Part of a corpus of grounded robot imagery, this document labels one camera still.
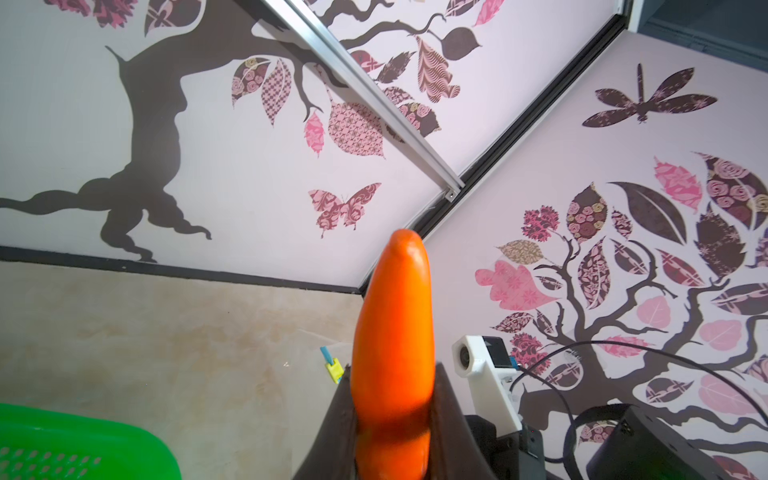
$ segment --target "orange silicone object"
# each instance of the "orange silicone object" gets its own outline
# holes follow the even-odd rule
[[[435,337],[429,260],[411,230],[392,234],[373,272],[357,320],[350,381],[362,480],[423,478]]]

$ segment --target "green plastic basket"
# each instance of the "green plastic basket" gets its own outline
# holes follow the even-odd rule
[[[0,480],[179,480],[160,439],[123,423],[0,404]]]

